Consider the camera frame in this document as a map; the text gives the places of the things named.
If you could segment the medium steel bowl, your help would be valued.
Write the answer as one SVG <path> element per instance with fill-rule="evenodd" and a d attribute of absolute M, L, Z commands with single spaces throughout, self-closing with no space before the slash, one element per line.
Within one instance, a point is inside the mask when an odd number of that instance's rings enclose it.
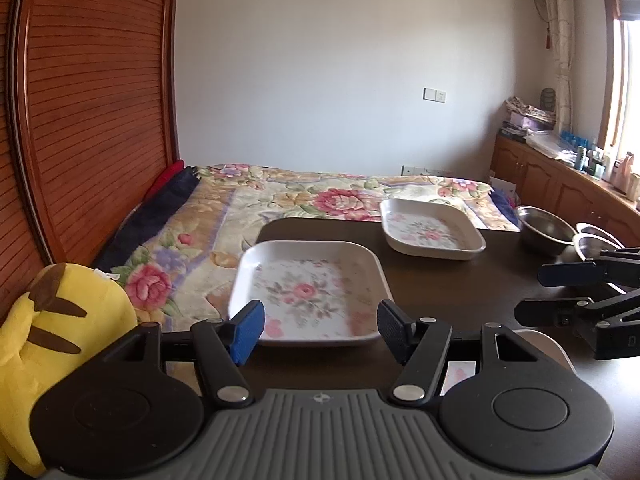
<path fill-rule="evenodd" d="M 598 226 L 594 226 L 593 224 L 590 224 L 587 222 L 578 222 L 575 226 L 575 229 L 578 234 L 595 235 L 595 236 L 604 238 L 605 240 L 608 240 L 617 248 L 625 247 L 625 245 L 620 240 L 618 240 L 614 235 L 612 235 L 608 231 L 605 231 L 604 229 L 599 228 Z"/>

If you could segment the small steel bowl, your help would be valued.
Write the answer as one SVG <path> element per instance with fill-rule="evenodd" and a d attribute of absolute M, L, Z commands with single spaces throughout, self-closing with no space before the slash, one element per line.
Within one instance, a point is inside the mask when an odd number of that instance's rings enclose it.
<path fill-rule="evenodd" d="M 549 211 L 521 205 L 515 209 L 521 242 L 538 254 L 558 256 L 573 246 L 575 229 L 566 221 Z"/>

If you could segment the floral square plate back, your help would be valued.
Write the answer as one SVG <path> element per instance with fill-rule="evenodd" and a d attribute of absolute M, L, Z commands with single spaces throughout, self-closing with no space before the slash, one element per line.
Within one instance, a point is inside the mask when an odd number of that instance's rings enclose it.
<path fill-rule="evenodd" d="M 389 198 L 380 203 L 387 244 L 407 256 L 469 261 L 486 240 L 468 216 L 453 206 Z"/>

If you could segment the large steel bowl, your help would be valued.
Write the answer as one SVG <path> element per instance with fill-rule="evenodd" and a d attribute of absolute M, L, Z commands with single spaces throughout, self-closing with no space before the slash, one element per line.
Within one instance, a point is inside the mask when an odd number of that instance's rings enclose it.
<path fill-rule="evenodd" d="M 608 238 L 588 233 L 576 234 L 573 237 L 573 245 L 578 258 L 582 261 L 597 258 L 604 250 L 623 248 L 621 244 L 612 242 Z"/>

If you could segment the floral bedspread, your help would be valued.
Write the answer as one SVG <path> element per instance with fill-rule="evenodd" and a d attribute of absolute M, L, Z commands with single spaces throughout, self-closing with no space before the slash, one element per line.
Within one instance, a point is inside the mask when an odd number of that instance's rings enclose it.
<path fill-rule="evenodd" d="M 479 230 L 514 232 L 515 212 L 489 184 L 435 176 L 368 177 L 225 164 L 195 167 L 200 183 L 163 229 L 110 272 L 141 321 L 165 330 L 227 313 L 236 268 L 263 240 L 365 242 L 389 198 L 453 206 Z"/>

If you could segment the wooden low cabinet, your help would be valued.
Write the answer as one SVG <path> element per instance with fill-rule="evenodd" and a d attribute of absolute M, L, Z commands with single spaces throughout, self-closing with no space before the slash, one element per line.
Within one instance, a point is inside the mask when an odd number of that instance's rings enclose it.
<path fill-rule="evenodd" d="M 501 134 L 496 136 L 490 169 L 515 185 L 521 204 L 548 210 L 572 226 L 593 224 L 626 246 L 639 245 L 636 204 L 605 182 Z"/>

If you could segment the white paper box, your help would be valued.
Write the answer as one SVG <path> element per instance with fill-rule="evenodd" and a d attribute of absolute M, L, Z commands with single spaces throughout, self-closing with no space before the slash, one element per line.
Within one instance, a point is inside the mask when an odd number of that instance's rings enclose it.
<path fill-rule="evenodd" d="M 516 192 L 516 185 L 513 182 L 502 180 L 497 177 L 490 177 L 489 183 L 512 208 L 518 206 L 518 193 Z"/>

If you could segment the blue tube bottle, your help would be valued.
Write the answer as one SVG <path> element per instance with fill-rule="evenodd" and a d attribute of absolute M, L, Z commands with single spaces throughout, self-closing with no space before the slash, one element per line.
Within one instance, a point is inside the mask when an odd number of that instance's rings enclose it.
<path fill-rule="evenodd" d="M 586 157 L 587 157 L 587 149 L 584 146 L 578 146 L 576 159 L 574 163 L 574 168 L 577 171 L 582 171 L 582 168 L 584 168 Z"/>

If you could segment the clear plastic bag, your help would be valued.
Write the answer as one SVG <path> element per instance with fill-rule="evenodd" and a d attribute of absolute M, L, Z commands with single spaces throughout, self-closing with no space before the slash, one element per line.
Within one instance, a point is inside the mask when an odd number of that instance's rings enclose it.
<path fill-rule="evenodd" d="M 525 143 L 552 160 L 569 165 L 573 165 L 576 160 L 576 148 L 559 138 L 552 130 L 529 131 Z"/>

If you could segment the yellow plush toy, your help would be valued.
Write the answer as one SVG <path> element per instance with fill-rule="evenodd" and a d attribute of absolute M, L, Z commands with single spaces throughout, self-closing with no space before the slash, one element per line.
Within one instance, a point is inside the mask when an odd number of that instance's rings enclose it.
<path fill-rule="evenodd" d="M 137 325 L 126 292 L 99 270 L 46 266 L 1 325 L 1 474 L 44 467 L 29 416 L 48 389 Z"/>

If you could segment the red and navy pillows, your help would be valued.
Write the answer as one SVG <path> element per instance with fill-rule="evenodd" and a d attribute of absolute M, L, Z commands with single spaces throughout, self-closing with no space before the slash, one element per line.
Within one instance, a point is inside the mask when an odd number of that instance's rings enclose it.
<path fill-rule="evenodd" d="M 198 170 L 182 159 L 166 168 L 100 251 L 93 265 L 104 272 L 123 266 L 134 251 L 157 235 L 167 221 L 186 203 L 200 183 Z"/>

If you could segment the wooden louvered wardrobe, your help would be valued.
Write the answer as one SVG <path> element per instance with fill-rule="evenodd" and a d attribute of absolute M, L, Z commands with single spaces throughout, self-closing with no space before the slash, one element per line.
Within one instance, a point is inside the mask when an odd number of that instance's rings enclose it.
<path fill-rule="evenodd" d="M 89 264 L 178 157 L 176 0 L 1 0 L 1 304 Z"/>

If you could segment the patterned curtain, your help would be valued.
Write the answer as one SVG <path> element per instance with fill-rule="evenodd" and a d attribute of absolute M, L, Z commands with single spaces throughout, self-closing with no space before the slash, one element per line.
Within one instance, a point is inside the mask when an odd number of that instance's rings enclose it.
<path fill-rule="evenodd" d="M 572 68 L 575 39 L 574 0 L 544 0 L 555 70 L 555 130 L 570 132 L 573 122 Z"/>

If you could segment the wall outlet strip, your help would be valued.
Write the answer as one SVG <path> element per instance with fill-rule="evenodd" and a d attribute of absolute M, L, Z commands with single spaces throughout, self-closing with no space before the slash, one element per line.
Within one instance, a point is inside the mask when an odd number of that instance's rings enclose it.
<path fill-rule="evenodd" d="M 451 172 L 445 169 L 430 169 L 424 167 L 407 166 L 401 167 L 400 174 L 403 177 L 409 176 L 435 176 L 435 177 L 450 177 Z"/>

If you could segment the wall light switch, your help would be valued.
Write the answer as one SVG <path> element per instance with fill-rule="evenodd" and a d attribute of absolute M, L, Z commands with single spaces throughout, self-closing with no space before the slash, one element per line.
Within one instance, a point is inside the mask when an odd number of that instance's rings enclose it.
<path fill-rule="evenodd" d="M 446 92 L 444 90 L 436 90 L 433 88 L 423 89 L 423 99 L 425 101 L 444 104 L 446 102 Z"/>

